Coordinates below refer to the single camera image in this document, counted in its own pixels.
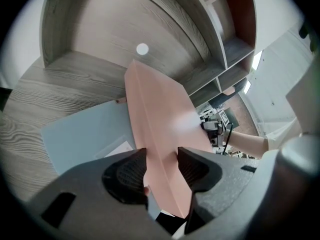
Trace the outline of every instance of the black cable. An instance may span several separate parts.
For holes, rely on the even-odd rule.
[[[224,150],[222,152],[222,155],[224,156],[225,153],[226,153],[226,149],[227,149],[227,146],[228,146],[228,143],[229,143],[229,139],[230,139],[230,136],[231,136],[231,132],[232,132],[232,129],[234,128],[234,123],[233,122],[230,122],[227,124],[230,125],[231,124],[231,127],[230,127],[230,132],[229,132],[229,135],[228,135],[228,138],[226,139],[226,143],[225,143],[225,146],[224,146]]]

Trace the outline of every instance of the white sleeve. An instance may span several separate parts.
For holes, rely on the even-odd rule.
[[[288,140],[298,137],[302,133],[300,124],[295,118],[285,126],[266,135],[268,139],[268,150],[277,150]]]

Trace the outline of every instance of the white paper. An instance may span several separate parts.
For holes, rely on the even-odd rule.
[[[122,143],[120,146],[118,146],[116,149],[112,150],[109,154],[107,154],[105,156],[106,157],[110,157],[119,153],[123,153],[123,152],[128,152],[128,151],[132,151],[134,150],[130,144],[128,143],[128,141],[125,141],[124,143]]]

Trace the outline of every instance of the forearm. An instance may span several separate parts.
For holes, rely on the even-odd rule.
[[[226,130],[224,142],[227,141],[229,130]],[[263,154],[268,151],[268,140],[259,136],[232,131],[228,145],[243,152],[251,157],[261,159]]]

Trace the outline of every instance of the white circle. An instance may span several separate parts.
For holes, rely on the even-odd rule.
[[[140,43],[137,47],[136,47],[136,52],[140,55],[146,55],[149,51],[149,47],[148,45],[146,45],[145,43]]]

